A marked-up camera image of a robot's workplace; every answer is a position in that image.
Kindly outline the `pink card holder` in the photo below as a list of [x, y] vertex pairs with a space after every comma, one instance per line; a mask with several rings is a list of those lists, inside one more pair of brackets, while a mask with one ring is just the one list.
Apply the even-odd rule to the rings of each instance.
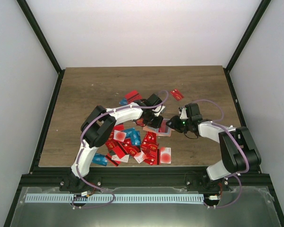
[[143, 127], [143, 130], [144, 131], [149, 131], [149, 132], [154, 132], [157, 134], [157, 136], [165, 136], [165, 137], [170, 137], [171, 136], [171, 132], [169, 134], [161, 134], [159, 133], [159, 128], [155, 129], [155, 128], [152, 128], [152, 127], [149, 127], [149, 126], [144, 126]]

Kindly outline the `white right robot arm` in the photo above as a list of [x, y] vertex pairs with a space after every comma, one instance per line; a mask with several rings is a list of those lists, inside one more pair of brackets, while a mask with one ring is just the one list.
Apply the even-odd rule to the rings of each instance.
[[196, 103], [180, 107], [179, 115], [173, 116], [166, 125], [179, 133], [192, 132], [197, 138], [207, 138], [220, 145], [221, 160], [208, 166], [201, 178], [205, 190], [214, 189], [222, 178], [247, 173], [261, 164], [260, 153], [247, 127], [227, 127], [204, 119]]

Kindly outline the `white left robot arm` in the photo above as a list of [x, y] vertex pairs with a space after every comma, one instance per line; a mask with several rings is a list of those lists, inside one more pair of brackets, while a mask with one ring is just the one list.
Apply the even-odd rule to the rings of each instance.
[[101, 105], [95, 107], [81, 126], [80, 149], [71, 166], [74, 176], [70, 184], [75, 190], [82, 191], [87, 187], [85, 176], [89, 173], [92, 159], [98, 148], [107, 142], [116, 125], [143, 118], [145, 124], [150, 123], [154, 128], [160, 127], [163, 120], [160, 113], [169, 96], [166, 90], [160, 92], [166, 93], [164, 100], [152, 94], [148, 99], [135, 100], [117, 108], [106, 109]]

